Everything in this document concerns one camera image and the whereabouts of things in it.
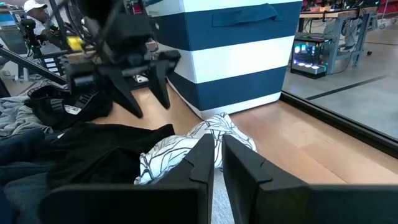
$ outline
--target folded clothes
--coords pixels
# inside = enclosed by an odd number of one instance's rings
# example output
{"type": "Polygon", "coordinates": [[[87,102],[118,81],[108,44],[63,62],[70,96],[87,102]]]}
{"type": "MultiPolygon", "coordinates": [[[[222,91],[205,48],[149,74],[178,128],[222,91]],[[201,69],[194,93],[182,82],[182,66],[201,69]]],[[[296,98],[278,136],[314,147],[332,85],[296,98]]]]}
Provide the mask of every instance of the folded clothes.
{"type": "Polygon", "coordinates": [[[62,131],[72,127],[77,121],[92,121],[109,115],[113,101],[105,93],[94,88],[87,93],[69,94],[68,90],[47,85],[28,92],[25,105],[44,125],[62,131]]]}
{"type": "Polygon", "coordinates": [[[38,153],[57,163],[47,175],[50,188],[77,183],[132,183],[140,174],[140,154],[172,135],[171,124],[148,130],[77,123],[38,153]]]}
{"type": "Polygon", "coordinates": [[[11,209],[10,203],[4,194],[2,187],[0,186],[0,223],[1,224],[12,224],[14,212],[11,209]]]}
{"type": "Polygon", "coordinates": [[[14,180],[4,186],[4,193],[15,211],[15,224],[40,224],[40,201],[50,192],[45,184],[46,173],[14,180]]]}
{"type": "Polygon", "coordinates": [[[0,166],[0,185],[6,185],[14,180],[24,177],[47,173],[54,166],[53,162],[12,162],[6,166],[0,166]]]}
{"type": "Polygon", "coordinates": [[[0,141],[0,166],[10,162],[28,161],[43,140],[43,131],[32,129],[0,141]]]}

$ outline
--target gray blanket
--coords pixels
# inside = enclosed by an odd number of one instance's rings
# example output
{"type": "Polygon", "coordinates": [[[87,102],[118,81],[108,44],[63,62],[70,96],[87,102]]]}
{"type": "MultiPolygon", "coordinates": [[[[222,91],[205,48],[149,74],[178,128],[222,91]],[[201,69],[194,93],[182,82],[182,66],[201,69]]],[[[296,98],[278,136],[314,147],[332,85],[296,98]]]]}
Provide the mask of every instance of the gray blanket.
{"type": "Polygon", "coordinates": [[[44,126],[24,105],[28,96],[13,96],[0,99],[0,139],[12,134],[41,128],[44,133],[52,133],[52,128],[44,126]]]}

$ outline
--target white cap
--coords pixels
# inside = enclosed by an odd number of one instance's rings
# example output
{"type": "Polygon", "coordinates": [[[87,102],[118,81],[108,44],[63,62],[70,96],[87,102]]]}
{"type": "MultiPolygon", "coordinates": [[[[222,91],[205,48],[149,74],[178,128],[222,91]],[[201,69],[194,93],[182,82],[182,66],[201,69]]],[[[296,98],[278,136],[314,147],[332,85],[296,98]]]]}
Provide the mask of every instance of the white cap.
{"type": "Polygon", "coordinates": [[[47,8],[47,5],[46,4],[39,4],[39,3],[37,3],[37,1],[35,1],[35,0],[27,0],[26,2],[25,2],[25,4],[24,4],[24,10],[25,10],[25,12],[29,12],[30,10],[32,10],[32,9],[37,9],[37,8],[43,8],[43,9],[45,9],[45,8],[47,8]]]}

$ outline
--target black clothing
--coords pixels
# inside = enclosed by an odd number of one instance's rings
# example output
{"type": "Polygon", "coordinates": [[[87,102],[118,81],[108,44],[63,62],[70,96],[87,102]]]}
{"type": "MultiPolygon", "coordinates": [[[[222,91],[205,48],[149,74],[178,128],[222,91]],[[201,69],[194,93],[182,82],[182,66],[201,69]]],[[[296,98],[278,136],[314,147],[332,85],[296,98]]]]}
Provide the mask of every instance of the black clothing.
{"type": "Polygon", "coordinates": [[[77,121],[92,121],[109,115],[113,101],[106,94],[91,89],[88,93],[71,95],[56,86],[42,86],[28,92],[25,105],[44,125],[62,131],[77,121]]]}
{"type": "Polygon", "coordinates": [[[152,131],[120,124],[77,123],[38,153],[57,163],[47,174],[50,188],[77,183],[132,184],[140,174],[140,154],[171,135],[171,124],[152,131]]]}

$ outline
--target black platform edge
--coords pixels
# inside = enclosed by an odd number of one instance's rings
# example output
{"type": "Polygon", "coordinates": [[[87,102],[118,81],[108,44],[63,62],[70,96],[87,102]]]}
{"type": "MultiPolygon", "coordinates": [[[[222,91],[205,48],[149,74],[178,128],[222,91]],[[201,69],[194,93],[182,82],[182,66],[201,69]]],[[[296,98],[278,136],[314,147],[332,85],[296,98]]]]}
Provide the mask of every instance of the black platform edge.
{"type": "Polygon", "coordinates": [[[359,122],[324,107],[317,106],[298,96],[287,93],[286,91],[282,91],[280,99],[326,124],[398,159],[398,139],[376,131],[373,128],[360,124],[359,122]]]}

